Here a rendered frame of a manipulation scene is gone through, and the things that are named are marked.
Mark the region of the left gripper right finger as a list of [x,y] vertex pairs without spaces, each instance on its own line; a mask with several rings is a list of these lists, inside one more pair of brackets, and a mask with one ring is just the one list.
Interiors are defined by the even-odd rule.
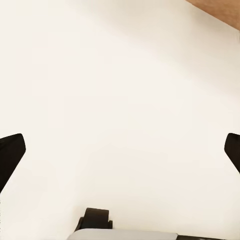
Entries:
[[240,135],[228,133],[224,151],[240,173]]

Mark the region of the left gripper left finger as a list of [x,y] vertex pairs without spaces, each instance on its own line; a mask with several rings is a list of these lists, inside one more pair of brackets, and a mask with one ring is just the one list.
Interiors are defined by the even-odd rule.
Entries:
[[0,193],[26,152],[21,133],[0,138]]

